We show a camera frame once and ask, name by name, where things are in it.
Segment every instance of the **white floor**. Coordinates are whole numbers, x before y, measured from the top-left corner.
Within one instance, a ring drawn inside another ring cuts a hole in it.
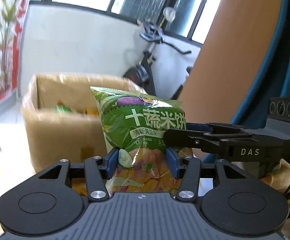
[[[14,124],[15,115],[0,123],[0,196],[35,174],[29,155],[27,134],[23,124]]]
[[[10,107],[0,116],[0,123],[24,124],[24,119],[20,112],[20,107],[21,102],[17,101],[14,106]]]

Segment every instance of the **metal screw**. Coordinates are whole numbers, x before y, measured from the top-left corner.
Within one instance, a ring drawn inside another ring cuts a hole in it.
[[[106,193],[101,190],[95,190],[91,193],[92,198],[101,199],[106,197]]]
[[[194,193],[189,191],[189,190],[183,190],[181,191],[180,193],[178,193],[178,195],[181,197],[181,198],[186,198],[186,199],[189,199],[189,198],[192,198],[194,197]]]

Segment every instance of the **green snack package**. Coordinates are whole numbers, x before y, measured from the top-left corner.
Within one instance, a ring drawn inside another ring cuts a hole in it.
[[[57,106],[56,106],[56,110],[57,110],[58,112],[69,112],[69,113],[72,112],[72,110],[71,110],[69,107],[64,106],[64,105],[57,105]]]
[[[145,94],[91,87],[94,93],[107,151],[120,148],[118,166],[106,183],[113,192],[172,192],[175,180],[166,164],[163,134],[169,128],[186,129],[179,102]],[[180,156],[192,155],[188,148]]]

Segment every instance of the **bike handlebar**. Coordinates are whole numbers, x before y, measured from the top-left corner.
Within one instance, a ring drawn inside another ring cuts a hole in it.
[[[172,43],[168,43],[168,42],[166,42],[166,41],[163,41],[162,43],[164,43],[164,44],[166,44],[166,45],[172,47],[172,48],[175,49],[179,54],[186,55],[186,54],[191,54],[191,53],[192,53],[192,51],[191,51],[190,49],[189,49],[189,50],[186,50],[186,51],[182,51],[182,50],[180,50],[178,47],[176,47],[176,46],[175,46],[174,44],[172,44]]]

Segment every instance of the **white wall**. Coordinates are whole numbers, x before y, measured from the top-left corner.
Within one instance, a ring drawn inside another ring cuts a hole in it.
[[[160,98],[168,99],[185,82],[188,75],[186,68],[194,65],[200,48],[169,36],[165,36],[164,40],[183,51],[192,51],[192,54],[181,55],[168,45],[160,44],[155,47],[153,55],[157,57],[157,61],[152,65],[152,72],[156,94]]]
[[[21,50],[20,92],[24,95],[35,73],[80,72],[122,76],[138,64],[146,41],[137,25],[95,12],[59,6],[30,5]],[[185,81],[200,49],[165,37],[182,50],[182,56],[167,45],[156,46],[153,76],[157,96],[170,98]]]

